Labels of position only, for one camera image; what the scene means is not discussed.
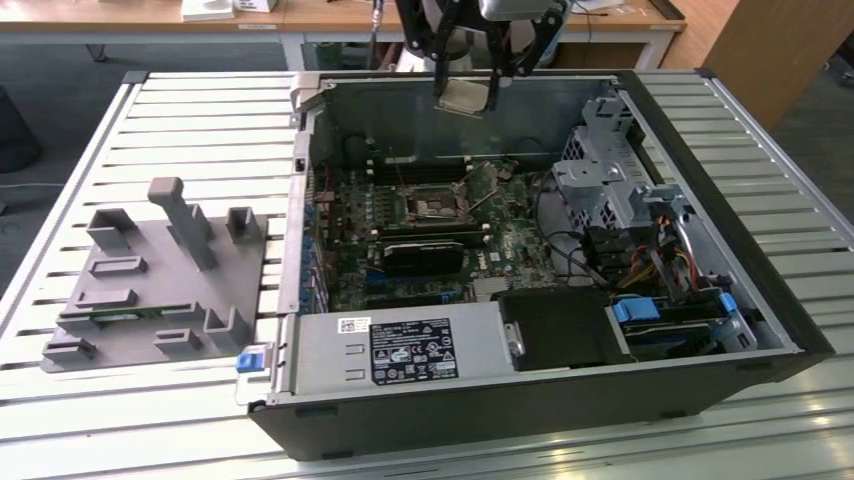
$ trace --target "aluminum table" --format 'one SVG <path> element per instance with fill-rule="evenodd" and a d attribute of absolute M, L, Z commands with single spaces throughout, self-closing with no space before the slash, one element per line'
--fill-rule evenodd
<path fill-rule="evenodd" d="M 693 72 L 640 77 L 837 351 L 800 375 L 689 418 L 298 463 L 244 416 L 233 359 L 41 372 L 90 245 L 82 226 L 106 207 L 161 218 L 145 202 L 154 176 L 182 177 L 185 197 L 210 217 L 237 205 L 270 216 L 256 340 L 273 339 L 290 75 L 150 74 L 121 85 L 0 302 L 0 476 L 717 479 L 854 471 L 851 227 L 720 83 Z"/>

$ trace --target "blue plastic tab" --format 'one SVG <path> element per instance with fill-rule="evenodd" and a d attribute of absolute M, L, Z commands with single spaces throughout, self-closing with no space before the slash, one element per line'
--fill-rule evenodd
<path fill-rule="evenodd" d="M 620 300 L 616 302 L 616 305 L 613 305 L 613 314 L 616 315 L 616 321 L 619 323 L 657 320 L 661 318 L 655 302 L 649 297 L 633 297 Z"/>
<path fill-rule="evenodd" d="M 735 298 L 732 298 L 731 293 L 720 294 L 720 303 L 723 304 L 723 308 L 725 309 L 725 313 L 732 313 L 737 310 L 737 305 L 735 303 Z"/>
<path fill-rule="evenodd" d="M 241 353 L 237 355 L 237 373 L 252 373 L 252 372 L 262 372 L 264 371 L 264 354 L 261 352 L 256 353 Z"/>
<path fill-rule="evenodd" d="M 623 307 L 619 303 L 613 305 L 613 316 L 616 317 L 617 323 L 628 321 L 628 311 L 625 310 L 625 307 Z"/>

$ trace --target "warning label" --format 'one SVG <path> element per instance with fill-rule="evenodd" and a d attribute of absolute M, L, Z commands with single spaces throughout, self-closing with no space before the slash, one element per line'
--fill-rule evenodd
<path fill-rule="evenodd" d="M 376 385 L 458 377 L 450 321 L 372 324 L 370 372 Z"/>

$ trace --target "white sticker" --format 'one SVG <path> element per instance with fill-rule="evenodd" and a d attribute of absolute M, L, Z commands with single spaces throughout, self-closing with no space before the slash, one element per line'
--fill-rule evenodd
<path fill-rule="evenodd" d="M 237 30 L 274 30 L 274 25 L 268 25 L 262 23 L 241 23 L 237 25 Z"/>
<path fill-rule="evenodd" d="M 366 333 L 370 317 L 350 317 L 337 319 L 337 333 Z"/>

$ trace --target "white paper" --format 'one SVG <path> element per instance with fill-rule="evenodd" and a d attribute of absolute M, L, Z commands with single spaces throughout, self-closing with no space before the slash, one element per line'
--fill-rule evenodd
<path fill-rule="evenodd" d="M 587 13 L 600 8 L 619 7 L 624 3 L 625 0 L 579 0 L 572 3 L 572 13 Z"/>

